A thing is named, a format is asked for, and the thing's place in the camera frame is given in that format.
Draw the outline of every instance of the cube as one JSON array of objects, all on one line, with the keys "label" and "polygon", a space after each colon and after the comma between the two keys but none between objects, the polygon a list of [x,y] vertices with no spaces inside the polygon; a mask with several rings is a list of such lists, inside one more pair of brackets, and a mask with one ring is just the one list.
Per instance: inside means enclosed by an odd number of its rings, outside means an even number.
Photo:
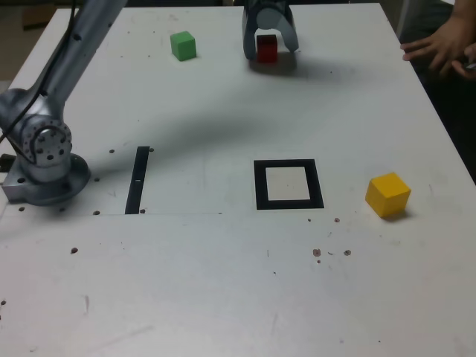
[{"label": "cube", "polygon": [[257,36],[257,61],[259,63],[275,63],[277,61],[276,35]]},{"label": "cube", "polygon": [[384,218],[402,212],[410,192],[410,188],[396,173],[388,173],[370,180],[365,201],[379,217]]},{"label": "cube", "polygon": [[170,36],[172,53],[179,61],[186,61],[196,57],[195,39],[188,31],[174,33]]}]

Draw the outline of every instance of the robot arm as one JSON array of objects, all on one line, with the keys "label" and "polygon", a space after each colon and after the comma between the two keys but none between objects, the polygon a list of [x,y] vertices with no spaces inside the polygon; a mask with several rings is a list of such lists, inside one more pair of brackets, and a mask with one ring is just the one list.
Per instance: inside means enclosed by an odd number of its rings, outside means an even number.
[{"label": "robot arm", "polygon": [[[64,123],[63,109],[126,3],[85,0],[36,83],[28,90],[11,89],[0,95],[0,128],[18,154],[2,185],[10,202],[53,205],[77,195],[88,183],[87,163],[71,153],[71,131]],[[285,0],[246,1],[242,26],[249,60],[256,57],[258,28],[279,30],[286,47],[291,52],[298,49]]]}]

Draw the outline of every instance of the black square frame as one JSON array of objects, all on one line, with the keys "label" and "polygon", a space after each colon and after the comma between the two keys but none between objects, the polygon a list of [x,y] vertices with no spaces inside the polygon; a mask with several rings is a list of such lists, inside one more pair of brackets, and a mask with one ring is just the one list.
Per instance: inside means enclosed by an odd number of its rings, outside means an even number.
[{"label": "black square frame", "polygon": [[[268,198],[268,182],[266,180],[266,168],[268,167],[304,167],[309,199],[270,201]],[[318,171],[315,168],[314,159],[255,160],[254,187],[256,190],[256,208],[258,210],[324,208]]]}]

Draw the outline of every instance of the square target marker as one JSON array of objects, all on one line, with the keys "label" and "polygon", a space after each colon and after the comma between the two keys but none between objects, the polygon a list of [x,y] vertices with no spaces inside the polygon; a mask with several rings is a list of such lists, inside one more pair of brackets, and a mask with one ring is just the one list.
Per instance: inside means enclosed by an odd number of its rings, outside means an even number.
[{"label": "square target marker", "polygon": [[324,208],[312,159],[256,160],[254,183],[258,210]]}]

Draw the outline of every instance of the floor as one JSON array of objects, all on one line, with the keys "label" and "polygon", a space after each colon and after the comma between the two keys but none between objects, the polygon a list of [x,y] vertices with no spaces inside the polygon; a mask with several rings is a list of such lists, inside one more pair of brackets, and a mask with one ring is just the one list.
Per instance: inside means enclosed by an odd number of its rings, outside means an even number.
[{"label": "floor", "polygon": [[0,7],[0,92],[13,80],[42,35],[43,29],[23,31],[23,7]]}]

